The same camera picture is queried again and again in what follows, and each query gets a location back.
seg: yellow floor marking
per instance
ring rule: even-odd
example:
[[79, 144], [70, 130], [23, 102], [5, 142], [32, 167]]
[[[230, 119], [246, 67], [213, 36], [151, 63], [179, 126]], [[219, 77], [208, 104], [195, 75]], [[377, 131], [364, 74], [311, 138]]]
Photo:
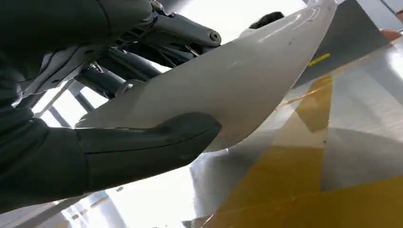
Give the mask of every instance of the yellow floor marking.
[[326, 53], [326, 54], [322, 55], [321, 57], [316, 58], [316, 59], [312, 60], [310, 63], [308, 63], [308, 67], [315, 65], [316, 63], [323, 61], [329, 57], [330, 57], [330, 53]]
[[308, 93], [317, 91], [315, 95], [301, 101], [276, 133], [272, 146], [234, 188], [218, 213], [319, 192], [331, 83], [332, 78], [328, 76], [312, 84]]
[[403, 177], [214, 215], [204, 228], [401, 228]]

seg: dark hair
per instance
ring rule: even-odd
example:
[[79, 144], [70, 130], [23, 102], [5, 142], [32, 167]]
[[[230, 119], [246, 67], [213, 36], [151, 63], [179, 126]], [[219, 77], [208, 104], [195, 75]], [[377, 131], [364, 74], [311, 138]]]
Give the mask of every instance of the dark hair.
[[272, 12], [272, 13], [269, 13], [269, 14], [266, 14], [265, 16], [263, 16], [260, 20], [253, 23], [249, 28], [250, 29], [259, 29], [265, 25], [270, 24], [271, 22], [280, 20], [283, 17], [284, 17], [284, 14], [282, 12]]

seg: glossy white plastic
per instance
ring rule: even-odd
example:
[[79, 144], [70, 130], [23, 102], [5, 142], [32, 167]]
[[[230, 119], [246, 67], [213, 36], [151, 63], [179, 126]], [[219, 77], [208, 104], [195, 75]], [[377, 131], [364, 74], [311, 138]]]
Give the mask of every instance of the glossy white plastic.
[[179, 114], [203, 112], [222, 124], [207, 151], [231, 147], [281, 102], [316, 52], [335, 10], [334, 0], [311, 1], [110, 100], [77, 127], [149, 128]]

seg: garage floor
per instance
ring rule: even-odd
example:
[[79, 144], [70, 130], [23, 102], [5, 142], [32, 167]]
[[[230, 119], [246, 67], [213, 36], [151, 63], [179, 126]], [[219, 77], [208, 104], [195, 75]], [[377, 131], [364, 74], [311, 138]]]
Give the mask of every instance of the garage floor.
[[402, 174], [403, 38], [292, 89], [239, 145], [42, 227], [401, 227]]

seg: bolt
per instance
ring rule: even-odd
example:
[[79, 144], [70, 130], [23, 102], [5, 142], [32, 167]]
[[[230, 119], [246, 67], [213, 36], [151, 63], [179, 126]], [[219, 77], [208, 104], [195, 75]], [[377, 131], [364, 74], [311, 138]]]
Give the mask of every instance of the bolt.
[[221, 38], [217, 32], [213, 31], [210, 33], [210, 39], [214, 42], [219, 42]]

